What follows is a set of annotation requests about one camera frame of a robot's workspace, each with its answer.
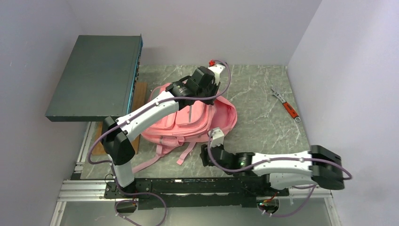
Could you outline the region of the pink student backpack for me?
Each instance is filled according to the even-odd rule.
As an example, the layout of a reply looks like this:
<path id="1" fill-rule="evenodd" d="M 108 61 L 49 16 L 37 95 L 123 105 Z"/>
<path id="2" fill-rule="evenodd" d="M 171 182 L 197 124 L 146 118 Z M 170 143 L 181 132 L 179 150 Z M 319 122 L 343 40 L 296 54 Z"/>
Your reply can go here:
<path id="1" fill-rule="evenodd" d="M 236 107 L 223 96 L 219 96 L 213 105 L 196 101 L 191 106 L 169 114 L 141 133 L 144 139 L 157 145 L 156 155 L 135 166 L 132 171 L 137 173 L 153 165 L 173 149 L 188 143 L 176 162 L 182 165 L 197 143 L 208 141 L 208 132 L 211 129 L 220 128 L 227 135 L 236 125 L 237 119 Z"/>

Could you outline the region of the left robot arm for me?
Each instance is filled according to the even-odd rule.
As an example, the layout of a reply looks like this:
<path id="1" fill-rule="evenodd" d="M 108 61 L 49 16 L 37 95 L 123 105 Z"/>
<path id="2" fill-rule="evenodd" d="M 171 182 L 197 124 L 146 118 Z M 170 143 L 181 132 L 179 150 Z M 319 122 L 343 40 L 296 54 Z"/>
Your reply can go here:
<path id="1" fill-rule="evenodd" d="M 135 176 L 131 167 L 135 150 L 131 141 L 141 135 L 146 129 L 164 117 L 176 113 L 196 102 L 205 106 L 214 104 L 220 87 L 220 77 L 229 68 L 222 63 L 213 66 L 200 66 L 192 75 L 185 76 L 166 86 L 154 99 L 139 109 L 113 119 L 111 116 L 103 121 L 103 131 L 96 140 L 101 143 L 113 167 L 113 173 L 118 181 L 117 192 L 128 198 L 135 191 Z"/>

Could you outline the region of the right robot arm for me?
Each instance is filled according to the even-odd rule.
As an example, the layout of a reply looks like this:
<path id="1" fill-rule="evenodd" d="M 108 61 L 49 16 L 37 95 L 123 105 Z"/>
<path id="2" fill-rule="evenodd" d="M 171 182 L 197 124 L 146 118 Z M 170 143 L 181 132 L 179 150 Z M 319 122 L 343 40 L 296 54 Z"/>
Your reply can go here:
<path id="1" fill-rule="evenodd" d="M 343 190 L 345 180 L 352 178 L 342 167 L 341 156 L 321 145 L 291 154 L 254 152 L 229 153 L 223 145 L 201 146 L 203 166 L 215 166 L 234 176 L 261 177 L 259 189 L 264 195 L 288 187 L 318 185 L 329 190 Z"/>

